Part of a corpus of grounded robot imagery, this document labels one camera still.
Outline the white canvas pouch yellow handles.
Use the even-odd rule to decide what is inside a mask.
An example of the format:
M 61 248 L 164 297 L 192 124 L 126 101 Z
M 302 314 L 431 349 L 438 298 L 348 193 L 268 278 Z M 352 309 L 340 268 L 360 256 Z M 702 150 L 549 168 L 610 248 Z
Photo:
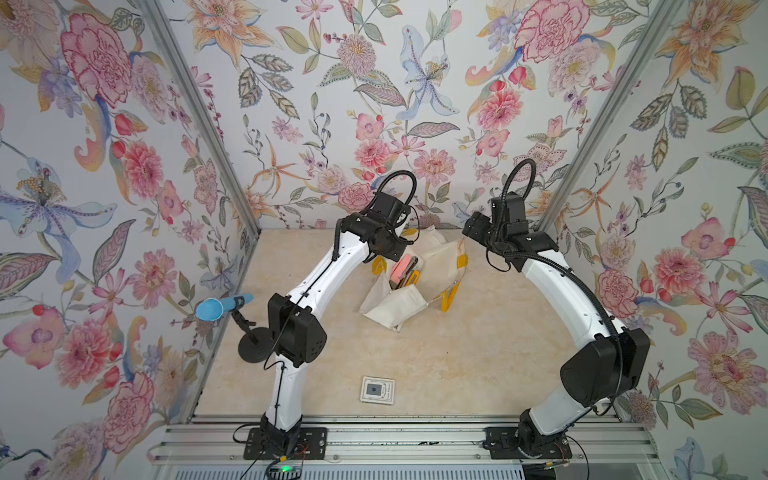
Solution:
M 397 262 L 376 258 L 372 266 L 376 281 L 359 308 L 367 319 L 396 332 L 430 306 L 448 311 L 469 264 L 463 239 L 448 240 L 433 227 L 408 230 L 406 238 L 414 243 L 404 254 L 419 258 L 418 272 L 407 286 L 392 290 L 389 277 Z

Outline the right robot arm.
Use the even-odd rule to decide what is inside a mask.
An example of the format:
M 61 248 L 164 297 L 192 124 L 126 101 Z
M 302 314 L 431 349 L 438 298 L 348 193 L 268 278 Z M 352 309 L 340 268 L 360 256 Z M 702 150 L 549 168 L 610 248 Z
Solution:
M 520 416 L 518 437 L 530 449 L 551 443 L 602 400 L 639 383 L 650 350 L 640 328 L 629 329 L 567 263 L 544 232 L 522 232 L 475 212 L 462 233 L 523 274 L 545 296 L 570 333 L 576 353 L 560 368 L 560 384 Z

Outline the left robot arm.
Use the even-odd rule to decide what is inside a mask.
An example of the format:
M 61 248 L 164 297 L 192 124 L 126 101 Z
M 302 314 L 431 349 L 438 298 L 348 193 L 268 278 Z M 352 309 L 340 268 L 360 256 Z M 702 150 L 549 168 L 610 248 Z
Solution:
M 273 441 L 298 434 L 309 364 L 327 343 L 321 319 L 331 300 L 359 265 L 377 257 L 400 259 L 407 245 L 406 218 L 404 212 L 360 212 L 339 220 L 331 248 L 311 273 L 289 293 L 269 299 L 271 339 L 263 369 L 276 373 L 260 429 Z

